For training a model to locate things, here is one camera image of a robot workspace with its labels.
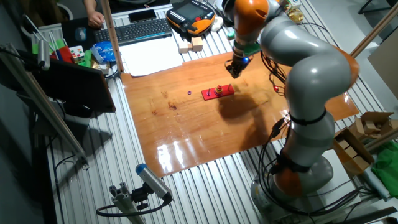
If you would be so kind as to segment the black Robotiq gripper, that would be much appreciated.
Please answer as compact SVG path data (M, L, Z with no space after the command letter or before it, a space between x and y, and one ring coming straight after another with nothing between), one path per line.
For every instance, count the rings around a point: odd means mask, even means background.
M240 77L242 70L244 70L247 65L250 63L251 59L249 57L241 57L239 55L234 54L232 58L232 62L230 64L225 64L225 68L230 73L232 77Z

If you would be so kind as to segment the person right hand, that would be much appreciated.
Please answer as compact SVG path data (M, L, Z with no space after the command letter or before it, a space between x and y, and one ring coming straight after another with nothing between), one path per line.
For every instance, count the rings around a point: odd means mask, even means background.
M88 25L94 29L99 29L105 22L104 15L97 11L88 13Z

